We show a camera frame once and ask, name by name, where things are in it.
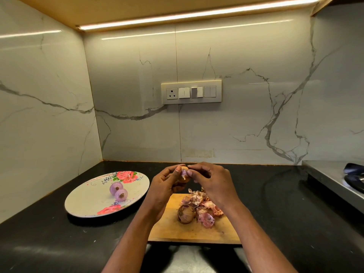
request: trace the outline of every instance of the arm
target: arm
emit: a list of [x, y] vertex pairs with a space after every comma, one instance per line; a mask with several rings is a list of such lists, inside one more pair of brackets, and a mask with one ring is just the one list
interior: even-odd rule
[[102, 273], [139, 272], [153, 225], [161, 219], [172, 195], [184, 187], [178, 183], [181, 167], [167, 167], [157, 174], [148, 193], [130, 223], [120, 243], [116, 246]]
[[188, 167], [187, 174], [201, 184], [230, 220], [254, 273], [297, 273], [239, 200], [227, 169], [205, 162]]

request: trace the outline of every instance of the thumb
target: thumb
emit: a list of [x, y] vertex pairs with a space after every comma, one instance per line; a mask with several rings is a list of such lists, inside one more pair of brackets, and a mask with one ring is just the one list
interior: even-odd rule
[[204, 177], [201, 173], [199, 173], [198, 171], [195, 171], [193, 169], [187, 170], [187, 174], [193, 180], [195, 180], [196, 182], [200, 183], [200, 185], [202, 187], [204, 187], [204, 183], [206, 183], [208, 181], [208, 179], [206, 177]]
[[172, 188], [173, 184], [178, 180], [178, 178], [181, 175], [181, 166], [176, 167], [174, 172], [170, 175], [170, 177], [165, 180], [165, 182], [168, 184], [169, 188]]

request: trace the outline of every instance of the power socket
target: power socket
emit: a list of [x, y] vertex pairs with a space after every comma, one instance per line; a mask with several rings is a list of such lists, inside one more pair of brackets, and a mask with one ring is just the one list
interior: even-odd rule
[[175, 100], [178, 99], [178, 89], [177, 88], [171, 88], [167, 89], [167, 100]]

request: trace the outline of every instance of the wooden cutting board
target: wooden cutting board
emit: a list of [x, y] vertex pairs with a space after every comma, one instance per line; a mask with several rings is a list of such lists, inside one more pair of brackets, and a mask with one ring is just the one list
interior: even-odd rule
[[237, 233], [225, 215], [216, 217], [212, 228], [205, 228], [194, 219], [189, 224], [178, 221], [177, 210], [183, 197], [189, 194], [172, 194], [161, 220], [150, 232], [148, 241], [192, 243], [241, 244]]

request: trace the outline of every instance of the hand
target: hand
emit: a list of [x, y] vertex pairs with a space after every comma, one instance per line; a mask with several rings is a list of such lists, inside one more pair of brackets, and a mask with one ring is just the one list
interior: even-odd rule
[[184, 189], [184, 187], [178, 183], [181, 166], [184, 166], [184, 164], [174, 165], [163, 169], [153, 178], [150, 184], [148, 193], [140, 210], [145, 211], [151, 216], [154, 224], [161, 219], [172, 193]]
[[202, 162], [188, 166], [187, 174], [200, 183], [208, 197], [223, 212], [236, 203], [241, 203], [236, 193], [230, 172], [222, 166]]

